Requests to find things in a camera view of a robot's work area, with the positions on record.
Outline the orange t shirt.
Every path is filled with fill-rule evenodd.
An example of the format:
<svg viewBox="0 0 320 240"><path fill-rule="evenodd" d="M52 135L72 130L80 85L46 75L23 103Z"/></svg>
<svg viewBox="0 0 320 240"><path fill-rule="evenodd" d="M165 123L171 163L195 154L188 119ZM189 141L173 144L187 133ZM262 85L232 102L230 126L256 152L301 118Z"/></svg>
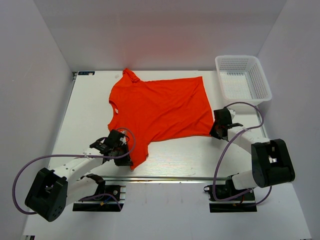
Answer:
<svg viewBox="0 0 320 240"><path fill-rule="evenodd" d="M134 170L148 157L148 145L170 139L209 136L213 112L201 76L143 81L130 69L112 87L108 129L130 130Z"/></svg>

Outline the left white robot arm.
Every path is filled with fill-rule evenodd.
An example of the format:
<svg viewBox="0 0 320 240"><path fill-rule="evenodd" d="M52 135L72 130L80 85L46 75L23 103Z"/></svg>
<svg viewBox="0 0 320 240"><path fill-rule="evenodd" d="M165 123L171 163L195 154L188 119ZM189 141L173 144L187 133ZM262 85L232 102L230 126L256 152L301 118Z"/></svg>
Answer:
<svg viewBox="0 0 320 240"><path fill-rule="evenodd" d="M71 160L59 167L38 171L24 201L25 205L48 222L56 220L66 206L78 201L118 200L106 193L106 181L92 173L95 168L113 160L117 166L132 166L130 154L136 144L127 128L112 129L81 154L71 154Z"/></svg>

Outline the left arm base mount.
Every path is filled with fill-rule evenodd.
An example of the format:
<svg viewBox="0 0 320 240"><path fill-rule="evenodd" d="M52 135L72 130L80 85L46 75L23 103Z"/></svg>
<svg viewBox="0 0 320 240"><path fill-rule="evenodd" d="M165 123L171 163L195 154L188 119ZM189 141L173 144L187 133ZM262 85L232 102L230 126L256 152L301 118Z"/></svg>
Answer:
<svg viewBox="0 0 320 240"><path fill-rule="evenodd" d="M82 194L80 200L73 203L74 212L121 212L126 197L126 186L111 182L96 174L87 174L76 181L77 184L89 184L86 187L90 195Z"/></svg>

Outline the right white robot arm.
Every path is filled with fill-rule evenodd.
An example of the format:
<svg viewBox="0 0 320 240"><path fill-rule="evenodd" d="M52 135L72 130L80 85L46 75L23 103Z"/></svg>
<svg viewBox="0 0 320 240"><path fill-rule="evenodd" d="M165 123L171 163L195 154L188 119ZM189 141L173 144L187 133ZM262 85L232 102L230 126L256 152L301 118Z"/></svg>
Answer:
<svg viewBox="0 0 320 240"><path fill-rule="evenodd" d="M214 123L209 134L218 140L227 141L216 165L214 178L217 178L223 158L232 144L251 155L251 170L230 177L232 183L225 187L229 198L238 199L244 189L266 188L295 180L296 173L284 140L258 136L251 128L234 123L231 111L226 107L214 110L213 113Z"/></svg>

